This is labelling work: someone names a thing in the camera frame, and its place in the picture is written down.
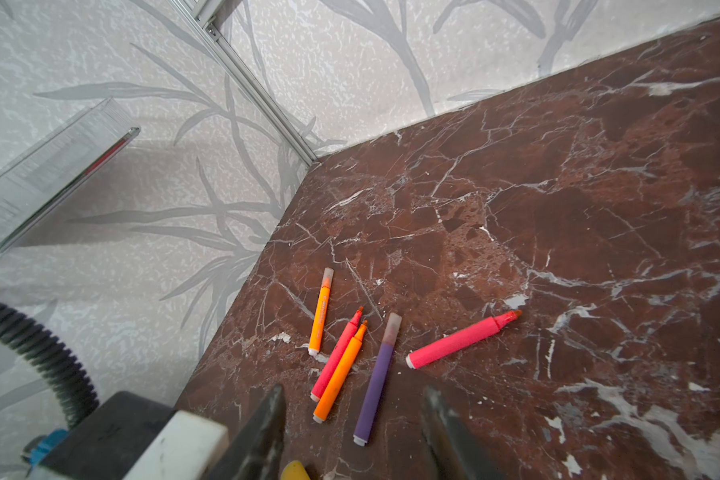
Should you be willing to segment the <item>purple highlighter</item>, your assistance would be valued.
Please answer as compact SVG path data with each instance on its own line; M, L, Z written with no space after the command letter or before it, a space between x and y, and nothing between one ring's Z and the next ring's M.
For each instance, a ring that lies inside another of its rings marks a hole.
M402 317L399 314L390 314L353 433L353 442L355 445L365 446L369 441L388 369L392 361L401 322Z

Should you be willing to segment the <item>orange highlighter pair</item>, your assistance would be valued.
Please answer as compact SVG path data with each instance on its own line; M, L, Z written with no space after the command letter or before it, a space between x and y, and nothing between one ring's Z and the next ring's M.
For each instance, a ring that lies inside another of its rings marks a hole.
M322 337L324 331L324 323L327 314L327 307L330 297L330 290L333 281L334 270L326 268L323 272L321 288L318 296L318 302L315 311L315 317L311 329L310 340L308 344L308 353L315 357L321 350Z

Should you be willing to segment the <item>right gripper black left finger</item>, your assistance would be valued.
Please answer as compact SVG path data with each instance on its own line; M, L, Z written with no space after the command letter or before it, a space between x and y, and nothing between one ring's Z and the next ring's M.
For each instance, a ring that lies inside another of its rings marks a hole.
M210 470L207 479L278 479L286 418L284 387L276 384Z

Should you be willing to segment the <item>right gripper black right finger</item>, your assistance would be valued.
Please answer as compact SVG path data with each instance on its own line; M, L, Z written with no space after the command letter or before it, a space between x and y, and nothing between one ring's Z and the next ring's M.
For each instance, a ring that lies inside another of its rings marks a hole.
M506 479L461 416L430 386L422 392L421 431L434 479Z

